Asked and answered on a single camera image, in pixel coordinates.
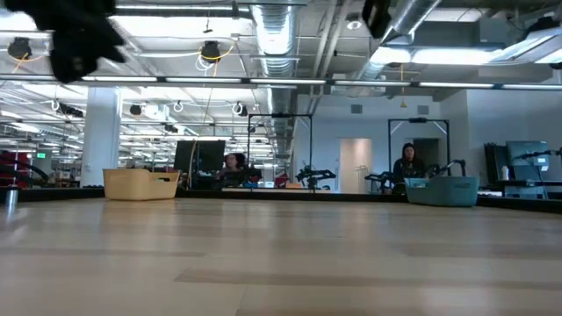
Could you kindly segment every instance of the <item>white wall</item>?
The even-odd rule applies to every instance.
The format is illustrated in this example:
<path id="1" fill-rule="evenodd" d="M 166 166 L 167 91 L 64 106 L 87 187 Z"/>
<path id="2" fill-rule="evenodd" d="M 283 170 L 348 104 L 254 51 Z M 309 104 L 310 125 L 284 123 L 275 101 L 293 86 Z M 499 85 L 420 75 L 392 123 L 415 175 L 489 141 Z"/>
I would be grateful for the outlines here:
<path id="1" fill-rule="evenodd" d="M 306 104 L 306 99 L 299 99 Z M 400 108 L 401 98 L 388 100 L 385 97 L 324 97 L 313 118 L 313 166 L 316 169 L 330 169 L 339 173 L 340 139 L 367 138 L 372 140 L 372 166 L 374 172 L 388 170 L 388 132 L 387 120 L 417 117 L 417 105 L 429 105 L 429 118 L 439 119 L 439 103 L 431 97 L 407 97 L 409 106 Z M 364 115 L 349 113 L 349 104 L 362 104 Z M 309 131 L 297 124 L 295 134 L 295 175 L 303 168 L 303 160 L 308 163 Z M 444 140 L 445 135 L 433 124 L 405 123 L 393 134 L 392 160 L 401 157 L 405 142 L 413 138 L 434 138 Z M 333 180 L 325 180 L 320 185 L 339 188 Z"/>
<path id="2" fill-rule="evenodd" d="M 560 92 L 464 90 L 441 102 L 441 113 L 451 122 L 451 156 L 466 159 L 469 173 L 480 175 L 482 183 L 488 142 L 545 140 L 552 149 L 562 147 Z M 544 178 L 562 178 L 559 160 L 551 160 Z"/>

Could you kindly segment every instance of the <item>white door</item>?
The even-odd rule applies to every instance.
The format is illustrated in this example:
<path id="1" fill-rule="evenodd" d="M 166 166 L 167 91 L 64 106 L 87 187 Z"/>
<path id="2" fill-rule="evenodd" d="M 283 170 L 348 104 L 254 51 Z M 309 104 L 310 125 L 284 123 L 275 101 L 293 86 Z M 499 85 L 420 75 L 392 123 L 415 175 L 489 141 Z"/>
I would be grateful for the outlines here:
<path id="1" fill-rule="evenodd" d="M 364 194 L 366 170 L 372 170 L 370 139 L 342 139 L 340 146 L 341 193 Z"/>

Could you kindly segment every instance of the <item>column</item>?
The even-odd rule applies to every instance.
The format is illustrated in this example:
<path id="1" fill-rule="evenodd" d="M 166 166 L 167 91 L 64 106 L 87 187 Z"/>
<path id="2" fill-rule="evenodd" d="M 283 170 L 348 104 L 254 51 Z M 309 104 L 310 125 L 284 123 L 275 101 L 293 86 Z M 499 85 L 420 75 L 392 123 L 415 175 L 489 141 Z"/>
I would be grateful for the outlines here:
<path id="1" fill-rule="evenodd" d="M 88 89 L 81 187 L 104 185 L 103 170 L 117 168 L 122 108 L 119 88 Z"/>

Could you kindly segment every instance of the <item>silver air duct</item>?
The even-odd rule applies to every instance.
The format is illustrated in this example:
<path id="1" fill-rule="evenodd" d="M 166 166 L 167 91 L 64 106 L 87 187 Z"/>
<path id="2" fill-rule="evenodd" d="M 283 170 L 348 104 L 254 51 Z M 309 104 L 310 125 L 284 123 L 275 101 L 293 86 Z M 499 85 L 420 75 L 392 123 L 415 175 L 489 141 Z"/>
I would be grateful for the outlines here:
<path id="1" fill-rule="evenodd" d="M 250 7 L 256 22 L 257 43 L 260 54 L 293 54 L 296 36 L 296 11 L 285 5 L 253 5 Z M 286 78 L 294 76 L 296 61 L 284 59 L 262 59 L 263 74 L 268 77 Z M 287 89 L 268 89 L 270 113 L 294 113 L 296 111 L 297 91 Z M 289 154 L 291 148 L 294 119 L 273 119 L 273 133 L 277 137 L 279 154 Z"/>
<path id="2" fill-rule="evenodd" d="M 390 26 L 386 30 L 382 42 L 392 40 L 399 36 L 408 36 L 414 39 L 414 32 L 428 17 L 428 15 L 441 3 L 441 0 L 400 0 L 396 6 L 396 13 Z M 385 68 L 385 64 L 367 61 L 356 76 L 357 80 L 372 81 Z M 349 91 L 349 97 L 358 97 L 362 88 L 353 88 Z"/>

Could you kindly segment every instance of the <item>monitor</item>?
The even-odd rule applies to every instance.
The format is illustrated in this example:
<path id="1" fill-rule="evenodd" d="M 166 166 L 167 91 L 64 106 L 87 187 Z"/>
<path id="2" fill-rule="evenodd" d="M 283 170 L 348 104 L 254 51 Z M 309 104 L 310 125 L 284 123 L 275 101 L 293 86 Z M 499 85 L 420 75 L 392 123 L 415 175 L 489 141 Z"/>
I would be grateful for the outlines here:
<path id="1" fill-rule="evenodd" d="M 189 170 L 193 146 L 195 146 L 193 170 L 218 171 L 222 169 L 226 146 L 224 140 L 183 140 L 177 143 L 176 159 L 174 160 L 175 170 Z"/>
<path id="2" fill-rule="evenodd" d="M 508 141 L 508 163 L 511 166 L 541 167 L 541 171 L 548 170 L 549 155 L 542 154 L 527 157 L 528 154 L 542 153 L 548 150 L 546 141 Z"/>

